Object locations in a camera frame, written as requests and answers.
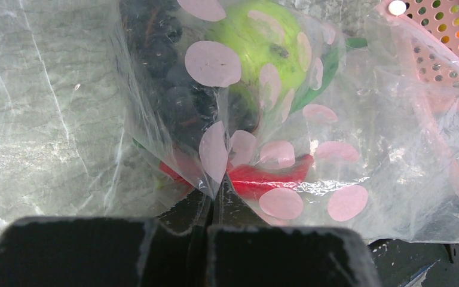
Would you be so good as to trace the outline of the clear zip top bag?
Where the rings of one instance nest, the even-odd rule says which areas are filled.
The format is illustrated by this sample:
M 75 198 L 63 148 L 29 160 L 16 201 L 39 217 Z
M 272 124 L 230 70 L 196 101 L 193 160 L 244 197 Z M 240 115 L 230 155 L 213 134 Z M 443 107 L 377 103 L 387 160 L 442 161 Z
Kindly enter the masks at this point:
M 114 53 L 117 2 L 109 16 Z M 131 136 L 159 175 L 159 190 L 173 184 L 174 190 L 165 193 L 167 201 L 190 188 L 217 197 L 229 177 L 228 163 L 284 172 L 309 154 L 314 163 L 298 188 L 274 188 L 258 200 L 237 196 L 271 225 L 340 226 L 371 241 L 459 243 L 459 87 L 420 81 L 399 48 L 400 40 L 412 39 L 411 30 L 399 31 L 374 6 L 364 17 L 360 37 L 368 46 L 347 50 L 329 87 L 290 114 L 294 98 L 317 87 L 311 70 L 322 69 L 321 56 L 331 46 L 344 48 L 345 39 L 355 36 L 298 8 L 271 2 L 293 13 L 311 42 L 306 79 L 276 103 L 262 90 L 250 98 L 258 113 L 257 144 L 251 152 L 228 152 L 219 145 L 160 157 L 140 149 Z M 241 74 L 236 52 L 224 51 L 223 64 L 210 63 L 195 55 L 203 46 L 199 41 L 188 48 L 196 66 L 191 75 L 211 69 Z

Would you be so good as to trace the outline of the red fake chili pepper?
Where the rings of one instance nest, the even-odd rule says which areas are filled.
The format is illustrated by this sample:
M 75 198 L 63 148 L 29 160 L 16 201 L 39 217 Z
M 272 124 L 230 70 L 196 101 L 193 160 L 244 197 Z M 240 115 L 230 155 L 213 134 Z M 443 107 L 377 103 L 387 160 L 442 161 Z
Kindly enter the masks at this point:
M 274 188 L 298 188 L 313 163 L 314 157 L 304 154 L 296 159 L 293 166 L 285 168 L 284 172 L 270 172 L 248 164 L 234 167 L 231 163 L 227 164 L 227 172 L 237 195 L 243 199 L 258 200 Z

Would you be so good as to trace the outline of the green fake chili pepper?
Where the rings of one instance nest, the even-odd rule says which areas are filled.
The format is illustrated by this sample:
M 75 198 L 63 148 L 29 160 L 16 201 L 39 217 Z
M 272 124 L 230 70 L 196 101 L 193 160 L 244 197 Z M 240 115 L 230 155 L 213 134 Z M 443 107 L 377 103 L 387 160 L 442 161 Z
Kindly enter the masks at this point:
M 291 104 L 289 113 L 293 114 L 299 111 L 312 102 L 317 96 L 320 96 L 329 87 L 339 68 L 339 60 L 347 50 L 358 50 L 367 46 L 367 39 L 360 37 L 346 38 L 344 41 L 344 48 L 341 46 L 331 46 L 328 52 L 323 54 L 320 58 L 322 69 L 313 68 L 311 70 L 314 72 L 314 79 L 317 87 L 309 87 L 304 94 L 296 96 Z

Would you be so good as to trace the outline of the dark fake grape bunch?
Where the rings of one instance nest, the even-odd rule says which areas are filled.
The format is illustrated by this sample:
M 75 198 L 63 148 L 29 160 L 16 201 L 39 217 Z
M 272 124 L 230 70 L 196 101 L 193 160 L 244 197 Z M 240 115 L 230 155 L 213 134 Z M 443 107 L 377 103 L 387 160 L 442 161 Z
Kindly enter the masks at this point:
M 193 154 L 223 145 L 228 152 L 255 149 L 258 113 L 238 89 L 244 74 L 196 69 L 188 48 L 199 59 L 225 63 L 224 51 L 236 41 L 223 39 L 243 1 L 118 1 L 112 40 L 120 90 L 128 97 L 130 133 L 135 144 L 153 155 Z

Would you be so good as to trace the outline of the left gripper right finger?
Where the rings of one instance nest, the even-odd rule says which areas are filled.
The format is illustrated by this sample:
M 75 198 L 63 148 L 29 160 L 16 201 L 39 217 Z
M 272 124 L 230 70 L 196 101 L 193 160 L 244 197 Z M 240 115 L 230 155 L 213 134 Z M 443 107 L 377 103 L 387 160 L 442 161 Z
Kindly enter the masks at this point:
M 208 286 L 379 286 L 369 248 L 353 230 L 222 222 L 225 176 L 207 229 Z

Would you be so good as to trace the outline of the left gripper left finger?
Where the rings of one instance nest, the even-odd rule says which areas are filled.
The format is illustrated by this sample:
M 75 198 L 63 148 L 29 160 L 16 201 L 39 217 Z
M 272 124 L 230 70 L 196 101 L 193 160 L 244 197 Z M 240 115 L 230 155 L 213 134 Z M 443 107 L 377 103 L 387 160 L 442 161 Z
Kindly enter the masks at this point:
M 0 236 L 0 286 L 192 286 L 212 201 L 156 217 L 30 216 Z

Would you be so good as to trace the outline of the green fake apple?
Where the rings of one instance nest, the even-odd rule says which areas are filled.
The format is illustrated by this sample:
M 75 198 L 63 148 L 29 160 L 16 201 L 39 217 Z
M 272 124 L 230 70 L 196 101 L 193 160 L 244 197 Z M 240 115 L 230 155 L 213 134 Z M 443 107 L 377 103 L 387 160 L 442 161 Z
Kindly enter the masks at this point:
M 248 99 L 259 91 L 276 103 L 297 91 L 307 77 L 313 51 L 298 19 L 271 1 L 242 1 L 226 9 L 227 16 L 206 34 L 231 48 L 240 58 L 241 79 L 230 87 Z

